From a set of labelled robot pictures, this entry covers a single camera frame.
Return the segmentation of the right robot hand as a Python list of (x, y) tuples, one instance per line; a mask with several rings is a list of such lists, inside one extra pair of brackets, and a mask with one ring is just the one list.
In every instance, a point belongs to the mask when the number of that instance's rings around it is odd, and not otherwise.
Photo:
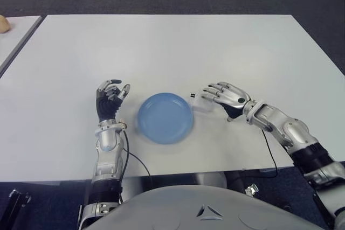
[(247, 114), (256, 104), (247, 92), (227, 82), (209, 84), (202, 89), (201, 97), (222, 106), (228, 122)]

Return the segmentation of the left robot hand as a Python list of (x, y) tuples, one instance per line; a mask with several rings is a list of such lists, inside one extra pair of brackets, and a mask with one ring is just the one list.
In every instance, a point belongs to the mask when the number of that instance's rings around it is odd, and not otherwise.
[(115, 119), (116, 113), (130, 92), (130, 84), (121, 89), (117, 86), (121, 80), (104, 81), (96, 90), (96, 112), (99, 122)]

